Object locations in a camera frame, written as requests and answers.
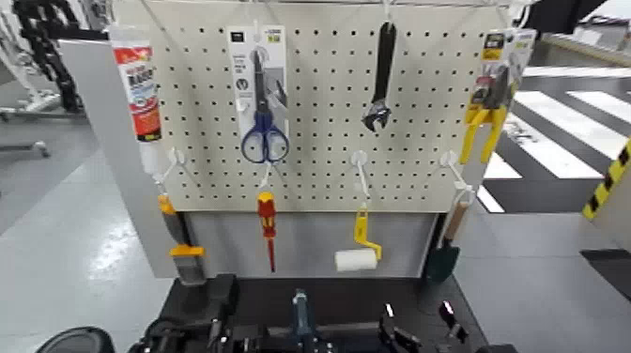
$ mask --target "yellow black hazard tape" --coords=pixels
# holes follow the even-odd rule
[[[611,164],[605,175],[605,180],[598,184],[592,198],[590,198],[590,201],[588,201],[587,205],[583,208],[583,215],[585,215],[585,217],[592,220],[596,216],[598,209],[603,206],[609,198],[613,187],[622,178],[626,167],[631,164],[629,160],[631,160],[631,140],[629,140],[623,148],[618,159]]]

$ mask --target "gray panel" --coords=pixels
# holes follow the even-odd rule
[[[282,213],[276,217],[277,272],[269,273],[266,243],[258,216],[248,213],[192,212],[189,219],[205,256],[207,275],[234,272],[247,277],[415,277],[418,276],[431,214],[368,216],[368,239],[383,246],[376,270],[335,271],[336,251],[359,249],[353,242],[355,214]]]
[[[174,241],[158,208],[158,191],[140,163],[112,47],[108,42],[83,40],[61,40],[60,44],[64,63],[77,84],[153,273],[175,277],[175,267],[167,256]]]
[[[598,210],[593,224],[605,235],[613,238],[621,247],[631,252],[629,200],[631,200],[631,173],[626,172],[616,183],[607,202]]]

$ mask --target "screwdriver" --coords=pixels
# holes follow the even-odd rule
[[[271,192],[261,192],[258,194],[258,217],[261,218],[263,226],[263,237],[268,241],[269,268],[276,271],[274,261],[274,237],[276,237],[276,224],[274,222],[276,209],[274,208],[274,195]]]

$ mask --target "wrench jaw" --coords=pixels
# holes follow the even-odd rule
[[[365,125],[368,130],[377,132],[375,130],[375,121],[378,121],[381,128],[384,129],[388,123],[388,118],[391,113],[392,110],[386,106],[385,100],[377,100],[362,117],[363,125]]]

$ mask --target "glue tube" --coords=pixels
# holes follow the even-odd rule
[[[158,85],[154,80],[148,34],[136,27],[117,24],[110,26],[109,33],[143,169],[159,179],[168,169],[169,160],[162,146]]]

